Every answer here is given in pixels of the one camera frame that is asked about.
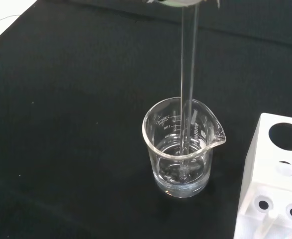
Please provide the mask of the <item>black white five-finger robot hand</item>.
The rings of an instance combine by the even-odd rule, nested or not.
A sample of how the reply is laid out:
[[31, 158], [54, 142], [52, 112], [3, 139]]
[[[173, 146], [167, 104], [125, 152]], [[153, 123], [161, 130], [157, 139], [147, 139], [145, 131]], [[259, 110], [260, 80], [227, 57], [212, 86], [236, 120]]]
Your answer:
[[199, 6], [202, 2], [207, 2], [207, 0], [143, 0], [142, 2], [155, 2], [169, 7], [193, 8]]

